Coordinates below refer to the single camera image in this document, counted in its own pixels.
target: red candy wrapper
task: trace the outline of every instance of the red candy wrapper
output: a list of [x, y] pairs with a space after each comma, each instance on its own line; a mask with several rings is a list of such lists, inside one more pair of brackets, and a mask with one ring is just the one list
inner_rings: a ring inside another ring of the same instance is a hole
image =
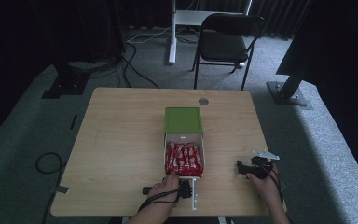
[[175, 171], [179, 176], [202, 176], [200, 152], [194, 143], [167, 144], [166, 174]]

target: small round object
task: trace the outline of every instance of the small round object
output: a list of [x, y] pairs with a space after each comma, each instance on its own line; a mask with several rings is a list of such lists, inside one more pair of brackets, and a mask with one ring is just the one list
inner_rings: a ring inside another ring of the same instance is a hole
[[209, 101], [206, 98], [200, 98], [199, 103], [200, 103], [200, 105], [207, 105], [207, 104], [209, 104]]

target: green box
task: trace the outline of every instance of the green box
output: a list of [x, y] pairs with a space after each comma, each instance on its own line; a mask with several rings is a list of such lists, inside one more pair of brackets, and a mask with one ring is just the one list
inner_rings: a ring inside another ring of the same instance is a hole
[[203, 129], [199, 107], [166, 107], [165, 108], [164, 166], [166, 166], [166, 147], [169, 143], [194, 143], [199, 148], [200, 160], [205, 169]]

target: green lid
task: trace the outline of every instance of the green lid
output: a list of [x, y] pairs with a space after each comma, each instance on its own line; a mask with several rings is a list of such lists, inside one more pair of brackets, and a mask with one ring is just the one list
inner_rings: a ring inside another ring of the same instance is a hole
[[202, 133], [198, 107], [165, 107], [165, 133]]

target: gray carpet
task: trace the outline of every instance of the gray carpet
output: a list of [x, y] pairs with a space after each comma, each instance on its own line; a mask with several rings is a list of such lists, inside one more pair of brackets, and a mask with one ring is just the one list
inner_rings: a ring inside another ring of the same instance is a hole
[[[184, 38], [194, 36], [182, 35]], [[169, 65], [169, 39], [153, 38], [134, 44], [134, 68], [161, 88], [192, 89], [190, 72], [195, 45], [178, 42], [176, 64]], [[313, 110], [299, 106], [275, 105], [267, 81], [285, 81], [275, 72], [290, 41], [263, 37], [256, 42], [255, 55], [245, 89], [252, 94], [268, 149], [278, 154], [288, 215], [295, 223], [358, 223], [358, 166], [336, 123], [324, 106], [316, 88], [306, 82], [300, 86]], [[133, 54], [128, 46], [126, 59]], [[90, 64], [73, 63], [87, 68]], [[57, 174], [43, 175], [35, 169], [43, 153], [57, 152], [68, 160], [92, 91], [97, 87], [126, 87], [123, 66], [95, 72], [83, 95], [64, 95], [57, 100], [41, 99], [57, 73], [54, 67], [41, 73], [22, 96], [0, 128], [0, 224], [42, 223]], [[199, 89], [238, 90], [243, 69], [229, 74], [230, 67], [200, 68]], [[155, 88], [128, 68], [133, 88]], [[46, 157], [44, 169], [58, 167]], [[46, 223], [108, 223], [110, 217], [54, 217]], [[268, 217], [234, 217], [237, 224], [269, 223]]]

